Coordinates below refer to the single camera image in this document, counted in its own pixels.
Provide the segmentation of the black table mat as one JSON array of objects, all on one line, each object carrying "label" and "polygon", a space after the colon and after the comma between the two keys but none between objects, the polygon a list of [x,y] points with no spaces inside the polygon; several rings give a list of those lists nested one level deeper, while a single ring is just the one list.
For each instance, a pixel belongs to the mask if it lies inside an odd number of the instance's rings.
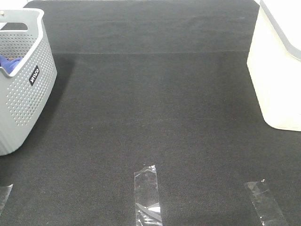
[{"label": "black table mat", "polygon": [[246,60],[252,0],[32,1],[58,71],[24,144],[0,159],[3,226],[133,226],[155,165],[166,226],[258,226],[265,179],[301,223],[301,135],[263,120]]}]

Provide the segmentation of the blue cloth in basket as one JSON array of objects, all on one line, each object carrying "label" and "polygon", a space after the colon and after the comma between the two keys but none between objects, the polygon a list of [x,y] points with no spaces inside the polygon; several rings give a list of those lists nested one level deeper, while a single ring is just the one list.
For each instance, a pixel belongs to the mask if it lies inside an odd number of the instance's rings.
[{"label": "blue cloth in basket", "polygon": [[0,66],[8,73],[12,73],[12,71],[16,68],[19,62],[22,60],[22,57],[14,58],[14,59],[6,59],[4,56],[0,56]]}]

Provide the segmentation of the white plastic basket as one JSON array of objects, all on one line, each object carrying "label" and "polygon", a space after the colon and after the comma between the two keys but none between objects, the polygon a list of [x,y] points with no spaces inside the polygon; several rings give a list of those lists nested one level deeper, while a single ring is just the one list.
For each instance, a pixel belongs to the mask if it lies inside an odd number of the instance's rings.
[{"label": "white plastic basket", "polygon": [[264,121],[301,130],[301,2],[261,0],[247,67]]}]

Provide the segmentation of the clear tape strip centre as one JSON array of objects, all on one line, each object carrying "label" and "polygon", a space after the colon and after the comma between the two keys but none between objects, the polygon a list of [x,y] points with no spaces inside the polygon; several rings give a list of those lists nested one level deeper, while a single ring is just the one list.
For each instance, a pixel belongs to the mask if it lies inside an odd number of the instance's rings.
[{"label": "clear tape strip centre", "polygon": [[161,226],[157,171],[154,165],[134,173],[137,226]]}]

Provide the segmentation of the clear tape strip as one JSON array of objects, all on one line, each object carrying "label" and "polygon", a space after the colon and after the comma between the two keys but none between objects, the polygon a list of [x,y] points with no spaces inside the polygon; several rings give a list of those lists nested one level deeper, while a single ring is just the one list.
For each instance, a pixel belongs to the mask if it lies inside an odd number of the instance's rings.
[{"label": "clear tape strip", "polygon": [[12,187],[13,184],[0,187],[0,215],[2,214],[3,209],[7,203]]},{"label": "clear tape strip", "polygon": [[137,226],[161,226],[157,171],[154,165],[134,173]]},{"label": "clear tape strip", "polygon": [[246,182],[244,187],[262,226],[288,225],[265,179]]}]

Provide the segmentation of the clear tape strip right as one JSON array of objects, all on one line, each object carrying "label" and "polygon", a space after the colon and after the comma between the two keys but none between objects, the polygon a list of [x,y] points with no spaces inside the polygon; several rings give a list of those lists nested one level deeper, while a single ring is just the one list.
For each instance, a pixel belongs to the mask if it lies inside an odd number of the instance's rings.
[{"label": "clear tape strip right", "polygon": [[246,182],[244,187],[262,226],[288,225],[265,179]]}]

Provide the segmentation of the grey perforated laundry basket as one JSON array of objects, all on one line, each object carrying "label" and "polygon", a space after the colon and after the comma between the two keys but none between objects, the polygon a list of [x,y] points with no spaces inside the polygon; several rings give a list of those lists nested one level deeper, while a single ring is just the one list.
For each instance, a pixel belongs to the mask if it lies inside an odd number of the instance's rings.
[{"label": "grey perforated laundry basket", "polygon": [[0,56],[22,57],[12,73],[0,67],[0,154],[17,150],[39,118],[54,86],[57,69],[38,8],[1,9],[1,23],[25,29],[0,32]]}]

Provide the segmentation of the clear tape strip left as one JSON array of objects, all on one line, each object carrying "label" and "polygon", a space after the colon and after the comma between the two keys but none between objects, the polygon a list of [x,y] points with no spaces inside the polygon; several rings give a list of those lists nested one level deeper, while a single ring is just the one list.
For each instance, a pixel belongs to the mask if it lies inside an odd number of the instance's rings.
[{"label": "clear tape strip left", "polygon": [[7,203],[12,187],[13,184],[0,187],[0,215],[2,214],[3,209]]}]

